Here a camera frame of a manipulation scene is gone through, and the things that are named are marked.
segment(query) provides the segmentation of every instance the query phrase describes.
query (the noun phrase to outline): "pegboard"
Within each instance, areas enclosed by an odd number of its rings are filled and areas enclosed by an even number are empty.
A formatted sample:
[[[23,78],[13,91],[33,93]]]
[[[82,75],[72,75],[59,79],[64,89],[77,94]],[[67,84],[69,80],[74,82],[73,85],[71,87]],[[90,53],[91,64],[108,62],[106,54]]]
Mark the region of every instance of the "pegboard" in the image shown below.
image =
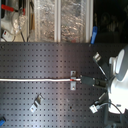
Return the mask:
[[[1,43],[0,78],[70,78],[70,71],[104,78],[93,55],[98,51],[108,62],[125,45]],[[70,82],[0,82],[0,117],[7,120],[2,127],[103,128],[103,110],[89,110],[103,92],[79,82],[76,91],[70,91]],[[45,100],[31,113],[38,94]]]

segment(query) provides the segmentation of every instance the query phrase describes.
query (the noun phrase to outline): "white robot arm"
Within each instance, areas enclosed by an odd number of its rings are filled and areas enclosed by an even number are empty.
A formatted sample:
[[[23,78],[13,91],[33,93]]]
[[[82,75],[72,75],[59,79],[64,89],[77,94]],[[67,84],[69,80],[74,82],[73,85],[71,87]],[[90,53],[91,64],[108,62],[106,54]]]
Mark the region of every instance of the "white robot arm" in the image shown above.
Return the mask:
[[[128,109],[128,46],[121,50],[116,58],[111,57],[109,64],[112,66],[113,80],[108,89],[109,100],[115,104],[122,113]],[[109,107],[112,113],[119,113],[113,107]]]

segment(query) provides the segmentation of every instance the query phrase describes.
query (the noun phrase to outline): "small object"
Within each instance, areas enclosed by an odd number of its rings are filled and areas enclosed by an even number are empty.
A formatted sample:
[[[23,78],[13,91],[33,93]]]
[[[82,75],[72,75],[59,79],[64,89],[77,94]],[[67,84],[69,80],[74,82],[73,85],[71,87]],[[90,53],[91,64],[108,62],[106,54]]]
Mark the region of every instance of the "small object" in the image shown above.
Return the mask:
[[[0,120],[0,126],[2,126],[5,122],[6,122],[6,119],[3,117],[3,118]]]
[[[92,32],[91,44],[95,43],[95,39],[96,39],[96,36],[97,36],[97,30],[98,30],[98,28],[96,26],[94,26],[93,27],[93,32]]]
[[[36,98],[36,100],[34,101],[34,104],[31,106],[30,111],[32,113],[34,113],[36,111],[36,109],[42,104],[43,100],[44,100],[44,98],[41,95],[39,95]]]
[[[96,113],[96,112],[98,112],[98,109],[100,109],[100,105],[92,105],[92,106],[90,106],[90,108],[89,108],[91,111],[92,111],[92,113]]]
[[[71,71],[71,84],[70,84],[70,90],[75,91],[76,90],[76,71]]]
[[[7,42],[12,42],[14,40],[14,36],[6,30],[4,30],[2,37]]]

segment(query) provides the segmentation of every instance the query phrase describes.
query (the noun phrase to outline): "white wire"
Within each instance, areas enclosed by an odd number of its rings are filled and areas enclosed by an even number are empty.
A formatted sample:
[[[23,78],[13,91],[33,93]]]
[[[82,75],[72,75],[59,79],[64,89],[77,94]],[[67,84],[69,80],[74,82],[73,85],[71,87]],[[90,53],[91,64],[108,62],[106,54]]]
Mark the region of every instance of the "white wire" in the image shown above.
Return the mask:
[[[1,82],[63,82],[71,81],[71,79],[0,79]]]

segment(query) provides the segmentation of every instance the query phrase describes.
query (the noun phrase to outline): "metal clip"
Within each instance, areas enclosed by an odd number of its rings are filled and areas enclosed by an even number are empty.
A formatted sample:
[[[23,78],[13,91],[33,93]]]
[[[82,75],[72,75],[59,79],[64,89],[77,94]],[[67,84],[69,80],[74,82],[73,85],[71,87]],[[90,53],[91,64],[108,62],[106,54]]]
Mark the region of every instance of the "metal clip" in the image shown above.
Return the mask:
[[[76,71],[71,71],[71,84],[70,84],[70,90],[75,91],[76,90]]]
[[[41,95],[39,95],[36,100],[34,101],[34,104],[31,106],[30,111],[32,113],[34,113],[36,111],[36,109],[41,105],[42,101],[43,101],[43,97]]]

